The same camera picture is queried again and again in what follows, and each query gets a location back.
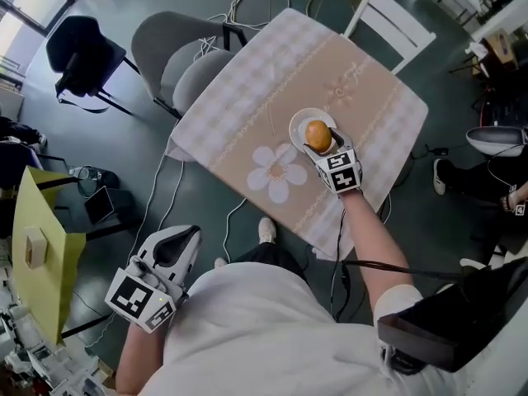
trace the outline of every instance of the white flower pattern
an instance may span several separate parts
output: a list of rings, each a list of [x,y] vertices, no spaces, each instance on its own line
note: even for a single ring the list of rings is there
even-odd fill
[[[247,175],[247,186],[252,191],[268,187],[270,200],[282,204],[288,200],[288,183],[303,185],[308,174],[304,167],[292,164],[297,157],[297,149],[292,144],[282,144],[273,153],[269,147],[258,147],[253,153],[253,161],[260,167]]]

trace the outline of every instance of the white sneaker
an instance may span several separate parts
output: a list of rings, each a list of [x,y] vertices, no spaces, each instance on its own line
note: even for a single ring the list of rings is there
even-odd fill
[[[277,229],[273,220],[269,217],[262,217],[261,221],[258,223],[258,242],[264,243],[275,243],[275,238],[277,237]]]
[[[438,177],[438,171],[437,171],[438,162],[440,161],[441,161],[441,158],[437,158],[432,165],[432,173],[433,173],[432,185],[435,188],[435,191],[438,195],[444,195],[446,193],[446,184],[440,180],[440,178]]]
[[[227,266],[227,265],[228,265],[228,262],[225,261],[223,258],[216,258],[214,260],[214,268],[220,268],[220,267]]]
[[[46,138],[46,135],[40,134],[39,138],[39,144],[45,147],[48,144],[48,139]]]

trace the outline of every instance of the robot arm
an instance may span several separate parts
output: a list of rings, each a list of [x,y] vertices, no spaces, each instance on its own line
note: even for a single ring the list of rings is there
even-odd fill
[[[121,317],[151,333],[187,299],[183,281],[200,247],[200,228],[173,226],[151,234],[118,269],[105,302]]]

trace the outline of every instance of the checkered tablecloth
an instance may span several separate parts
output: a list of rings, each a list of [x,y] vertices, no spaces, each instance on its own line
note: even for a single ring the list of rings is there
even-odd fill
[[[259,32],[172,132],[177,147],[306,242],[335,259],[342,203],[290,142],[291,117],[329,113],[352,137],[363,191],[377,210],[401,171],[427,106],[352,42],[292,9]],[[341,254],[354,244],[344,228]]]

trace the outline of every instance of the white plate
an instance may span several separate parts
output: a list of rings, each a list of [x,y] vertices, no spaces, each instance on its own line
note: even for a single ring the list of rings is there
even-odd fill
[[[336,122],[326,112],[316,108],[303,109],[295,113],[290,121],[290,139],[294,146],[301,152],[304,152],[304,144],[307,144],[306,140],[306,127],[312,120],[322,120],[329,128],[336,128]],[[325,151],[327,153],[336,144],[336,141],[332,138],[330,148]]]

